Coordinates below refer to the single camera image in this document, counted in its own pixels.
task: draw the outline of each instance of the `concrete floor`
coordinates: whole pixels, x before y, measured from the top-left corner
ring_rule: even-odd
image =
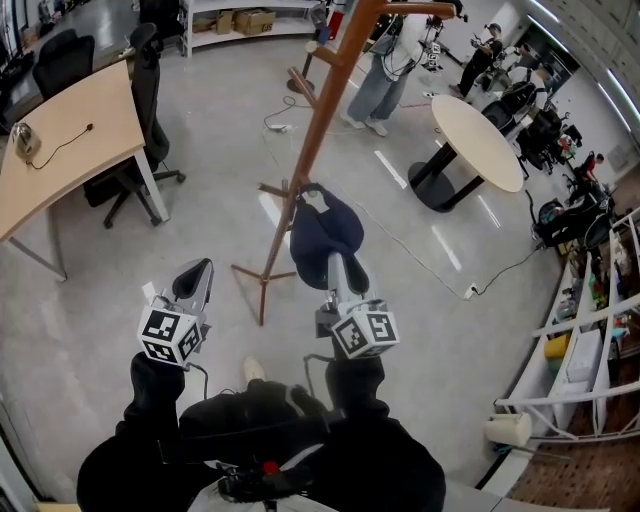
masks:
[[[269,378],[304,384],[302,357],[330,353],[326,341],[314,339],[314,311],[323,293],[298,279],[274,283],[267,325],[259,328],[250,309],[257,307],[259,287],[229,269],[238,263],[261,271],[269,250],[274,226],[256,183],[277,185],[291,175],[311,112],[295,108],[270,120],[294,125],[291,136],[265,134],[262,120],[282,108],[282,96],[289,94],[286,69],[302,65],[304,41],[220,45],[191,60],[165,52],[158,116],[172,143],[167,164],[188,176],[183,185],[161,185],[168,223],[153,228],[132,200],[106,231],[101,221],[109,205],[91,209],[77,189],[54,206],[67,282],[52,282],[0,247],[0,390],[24,456],[53,497],[73,500],[82,460],[121,418],[132,397],[129,361],[140,350],[140,287],[176,266],[209,257],[216,268],[207,310],[213,328],[195,358],[211,375],[210,395],[242,388],[240,369],[248,355],[263,362]],[[444,64],[440,77],[425,77],[421,69],[410,77],[401,103],[406,108],[393,114],[385,139],[369,130],[354,133],[336,117],[313,178],[362,219],[362,254],[396,314],[402,343],[384,356],[380,397],[449,476],[475,484],[493,460],[482,424],[527,354],[528,333],[546,313],[559,265],[552,251],[539,252],[481,298],[463,302],[393,240],[402,240],[460,295],[472,283],[483,287],[534,246],[524,192],[483,185],[453,212],[439,214],[410,188],[402,190],[374,154],[381,151],[406,178],[411,163],[438,149],[430,109],[413,105],[426,102],[421,78],[436,92],[459,78],[457,65]],[[361,65],[366,68],[366,59]],[[326,66],[314,62],[310,78],[318,87],[325,75]],[[353,83],[363,77],[356,71]],[[349,86],[343,107],[354,92]],[[447,174],[458,186],[468,180],[456,162]],[[563,194],[555,175],[531,174],[526,187],[538,205]],[[40,246],[41,219],[19,238]],[[285,249],[275,270],[293,268]],[[313,379],[326,400],[322,372],[317,363]],[[198,373],[187,375],[180,410],[201,398],[202,384]]]

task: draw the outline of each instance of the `cable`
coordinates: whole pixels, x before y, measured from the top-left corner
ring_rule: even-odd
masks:
[[[522,265],[523,263],[526,263],[529,258],[531,258],[531,256],[533,256],[536,252],[538,252],[540,249],[542,249],[544,247],[543,243],[540,243],[536,246],[536,248],[533,250],[533,252],[531,254],[529,254],[529,256],[527,256],[525,259],[523,259],[520,263],[516,263],[515,265],[511,265],[510,267],[507,267],[505,269],[502,269],[500,272],[498,272],[494,278],[489,281],[489,284],[487,286],[484,287],[484,290],[482,291],[478,291],[478,288],[476,288],[475,286],[473,286],[471,289],[476,292],[476,295],[480,296],[480,295],[484,295],[484,293],[488,290],[489,286],[491,286],[494,281],[496,279],[498,279],[502,274],[504,274],[507,270],[511,270],[512,268],[517,267],[518,265]]]
[[[297,107],[297,108],[312,108],[312,107],[306,106],[306,105],[298,105],[296,103],[296,99],[293,96],[283,96],[282,97],[282,103],[284,103],[287,106],[285,108],[283,108],[282,110],[278,110],[277,112],[274,112],[273,114],[269,114],[268,116],[265,116],[265,118],[262,120],[262,122],[267,127],[267,129],[272,131],[272,132],[280,133],[281,130],[273,128],[272,126],[270,126],[267,123],[267,119],[270,119],[270,118],[275,117],[275,116],[280,115],[280,114],[284,114],[287,110],[291,110],[294,107]]]
[[[198,370],[200,370],[202,373],[204,373],[204,399],[207,399],[207,388],[209,387],[209,374],[207,373],[207,370],[205,370],[202,366],[199,366],[195,363],[187,363],[187,366],[185,366],[184,371],[188,372],[191,370],[191,368],[197,368]]]
[[[462,297],[461,295],[458,295],[458,293],[451,288],[447,283],[445,283],[438,274],[435,273],[435,271],[429,267],[429,265],[427,265],[426,263],[424,263],[420,258],[418,258],[412,251],[411,249],[409,249],[409,247],[407,247],[407,245],[400,240],[399,238],[395,237],[387,228],[385,228],[373,215],[371,215],[371,213],[369,213],[369,210],[367,210],[362,204],[360,204],[358,201],[356,201],[353,196],[351,194],[349,194],[349,192],[347,191],[346,188],[344,188],[337,180],[335,180],[330,174],[327,173],[327,176],[329,177],[329,179],[331,181],[333,181],[336,185],[338,185],[342,191],[345,193],[345,195],[356,205],[358,206],[358,208],[360,208],[366,215],[367,217],[369,217],[373,222],[375,222],[378,227],[384,231],[389,237],[391,237],[391,239],[393,239],[397,244],[400,245],[400,247],[402,247],[408,254],[409,256],[411,256],[422,268],[428,270],[429,272],[431,272],[431,274],[433,274],[433,276],[440,281],[440,283],[447,289],[449,290],[453,295],[455,295],[456,297],[458,297],[460,300],[463,300],[465,302],[470,301],[470,298],[466,298],[466,297]]]
[[[318,361],[323,361],[325,363],[330,363],[331,361],[334,361],[333,357],[327,357],[327,356],[320,356],[318,354],[309,354],[307,356],[304,356],[302,358],[302,360],[304,361],[304,373],[307,376],[307,385],[309,386],[309,394],[315,398],[316,394],[313,390],[313,384],[311,383],[311,373],[309,372],[309,360],[311,359],[317,359]]]
[[[78,140],[80,137],[82,137],[85,133],[90,132],[91,130],[93,130],[93,123],[89,123],[89,124],[87,125],[87,127],[83,130],[83,132],[82,132],[82,133],[80,133],[80,134],[76,135],[76,136],[75,136],[73,139],[71,139],[69,142],[65,142],[64,144],[60,144],[60,145],[59,145],[59,146],[58,146],[58,147],[53,151],[53,153],[51,153],[51,156],[49,157],[49,159],[48,159],[44,164],[42,164],[40,167],[38,167],[38,166],[36,166],[36,165],[33,165],[33,162],[27,162],[27,165],[30,165],[31,167],[33,167],[34,169],[36,169],[36,170],[38,170],[38,171],[39,171],[39,170],[41,170],[41,169],[44,169],[44,168],[47,166],[47,164],[48,164],[49,162],[51,162],[51,159],[55,156],[55,154],[58,152],[58,150],[59,150],[60,148],[63,148],[63,147],[65,147],[65,146],[68,146],[68,145],[69,145],[69,144],[71,144],[72,142],[75,142],[75,141],[76,141],[76,140]]]

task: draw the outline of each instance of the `bag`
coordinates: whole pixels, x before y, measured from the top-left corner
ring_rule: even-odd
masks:
[[[404,25],[404,18],[402,16],[396,16],[394,18],[389,18],[388,16],[383,18],[381,16],[378,23],[380,24],[380,28],[385,27],[385,32],[375,43],[373,43],[373,46],[369,48],[369,52],[374,55],[382,55],[386,57],[396,46],[398,35]],[[374,30],[374,33],[371,34],[371,38],[375,37],[375,33],[378,32],[380,28],[378,30]]]
[[[369,52],[373,53],[374,55],[381,55],[382,57],[385,57],[393,51],[397,39],[398,38],[396,36],[385,34],[380,39],[378,39],[378,41],[371,47]]]
[[[531,69],[528,69],[527,78],[507,89],[502,95],[502,101],[512,114],[516,114],[525,107],[533,106],[538,93],[545,91],[546,89],[538,88],[531,83]]]

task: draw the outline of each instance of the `office chair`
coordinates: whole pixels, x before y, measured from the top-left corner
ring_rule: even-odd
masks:
[[[33,78],[45,100],[93,73],[94,48],[92,36],[77,37],[74,30],[65,30],[44,44]]]
[[[158,32],[154,36],[156,50],[162,53],[164,40],[182,35],[184,27],[178,21],[180,0],[140,0],[140,23],[153,23]]]
[[[538,115],[526,130],[522,130],[516,137],[516,142],[520,146],[520,156],[518,162],[524,179],[529,179],[524,164],[528,161],[536,169],[544,170],[545,164],[549,168],[547,174],[553,173],[552,157],[549,153],[549,146],[555,143],[560,137],[562,122],[558,115],[552,111],[539,112]]]
[[[516,126],[516,121],[511,110],[500,100],[487,105],[482,111],[482,115],[505,136]]]
[[[151,172],[154,173],[154,180],[160,181],[175,177],[178,183],[184,183],[187,177],[180,171],[156,173],[160,162],[162,162],[169,153],[170,143],[160,123],[158,123],[156,119],[158,87],[160,84],[160,63],[158,61],[158,55],[150,43],[154,34],[155,31],[151,34],[146,32],[146,36],[143,39],[146,43],[142,46],[141,51],[136,53],[133,82],[131,85],[133,100],[144,136],[144,151],[149,161]],[[151,224],[157,226],[162,222],[149,206],[142,192],[143,188],[144,180],[142,179],[135,158],[129,158],[121,164],[104,171],[84,185],[85,197],[92,207],[106,202],[115,195],[118,196],[103,221],[106,229],[113,227],[113,218],[132,193],[136,194],[142,206],[149,214]]]

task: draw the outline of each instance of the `white container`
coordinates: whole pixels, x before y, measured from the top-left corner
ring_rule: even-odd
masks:
[[[585,382],[595,377],[602,352],[602,338],[598,329],[578,335],[576,346],[567,365],[569,382]]]
[[[484,435],[489,441],[511,446],[524,446],[532,434],[531,416],[522,414],[494,414],[484,422]]]

